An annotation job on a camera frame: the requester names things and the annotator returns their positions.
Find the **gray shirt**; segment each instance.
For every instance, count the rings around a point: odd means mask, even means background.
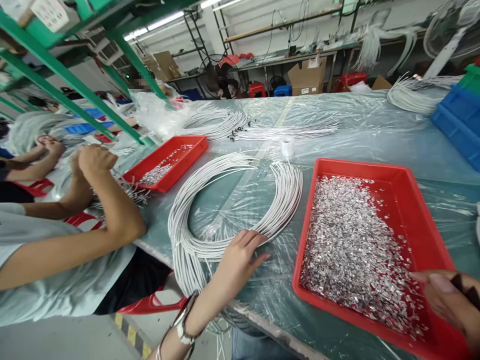
[[[26,216],[20,204],[0,203],[0,270],[26,243],[80,232],[63,221]],[[135,248],[130,244],[73,269],[0,291],[0,327],[59,315],[93,314],[132,259]]]

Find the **yellow and black floor tape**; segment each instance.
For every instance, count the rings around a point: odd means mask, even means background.
[[[116,326],[125,335],[127,341],[138,351],[142,359],[147,359],[152,353],[152,348],[140,336],[139,331],[133,327],[122,314],[111,314]]]

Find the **ceiling light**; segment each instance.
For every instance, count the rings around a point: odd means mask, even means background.
[[[132,40],[133,38],[139,37],[140,35],[143,35],[145,33],[148,33],[149,31],[147,30],[146,27],[139,28],[138,30],[135,30],[134,32],[129,33],[127,36],[123,38],[125,41]]]
[[[148,31],[151,31],[153,29],[156,29],[156,28],[159,28],[161,27],[162,25],[165,25],[165,24],[168,24],[170,22],[172,22],[173,20],[176,20],[178,18],[181,18],[182,16],[184,15],[184,12],[183,11],[179,11],[179,12],[176,12],[174,13],[173,15],[169,16],[169,17],[166,17],[160,21],[157,21],[157,22],[154,22],[153,24],[149,25],[147,27]]]
[[[218,7],[214,7],[214,8],[213,8],[213,11],[221,10],[221,9],[223,9],[223,8],[229,7],[230,5],[239,3],[239,2],[241,2],[241,1],[244,1],[244,0],[233,0],[233,1],[227,2],[226,4],[220,5],[220,6],[218,6]]]
[[[212,6],[213,4],[218,3],[220,0],[206,0],[200,4],[200,7],[202,9],[208,8],[209,6]]]

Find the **red plastic tray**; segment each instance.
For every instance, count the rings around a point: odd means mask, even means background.
[[[182,145],[193,145],[193,147],[179,150]],[[208,147],[207,137],[203,135],[174,136],[127,171],[123,177],[128,182],[133,181],[135,177],[135,182],[139,182],[145,173],[160,164],[175,150],[179,150],[164,163],[170,164],[171,169],[156,184],[139,184],[141,188],[150,189],[153,192],[167,193]]]
[[[425,333],[424,341],[414,340],[408,335],[397,332],[359,312],[338,305],[300,285],[300,274],[307,245],[315,186],[317,177],[324,175],[327,177],[337,175],[375,180],[375,183],[369,183],[368,186],[372,196],[383,200],[384,206],[380,208],[379,217],[383,218],[383,216],[389,215],[385,222],[393,229],[395,234],[403,235],[407,240],[404,248],[410,247],[412,253],[409,255],[405,253],[404,258],[408,256],[412,260],[410,271],[419,272],[427,269],[455,270],[455,266],[410,169],[395,165],[320,158],[315,162],[310,195],[303,222],[303,231],[293,272],[292,286],[295,294],[313,306],[358,328],[364,329],[422,359],[470,359],[471,355],[463,336],[437,317],[426,301],[425,304],[427,306],[425,306],[423,312],[419,312],[419,317],[420,321],[429,330]]]

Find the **green crate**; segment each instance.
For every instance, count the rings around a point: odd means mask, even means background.
[[[480,66],[470,64],[465,70],[466,74],[459,83],[460,87],[480,95]]]

